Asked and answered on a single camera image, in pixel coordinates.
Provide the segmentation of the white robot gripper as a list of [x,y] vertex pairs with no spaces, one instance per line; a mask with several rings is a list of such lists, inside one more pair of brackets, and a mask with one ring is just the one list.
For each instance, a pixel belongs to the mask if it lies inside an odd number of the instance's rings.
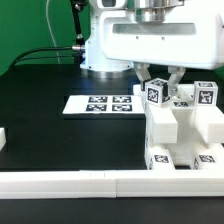
[[213,70],[224,65],[224,9],[176,7],[162,23],[137,23],[131,11],[107,11],[100,18],[100,45],[110,59],[141,62],[134,71],[142,91],[151,79],[149,64],[169,66],[168,93],[173,97],[185,67]]

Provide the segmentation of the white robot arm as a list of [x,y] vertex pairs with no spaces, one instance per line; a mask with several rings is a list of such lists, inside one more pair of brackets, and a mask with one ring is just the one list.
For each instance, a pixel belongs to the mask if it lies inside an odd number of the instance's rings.
[[188,68],[224,65],[224,0],[81,0],[91,7],[91,35],[81,67],[97,73],[168,68],[169,93]]

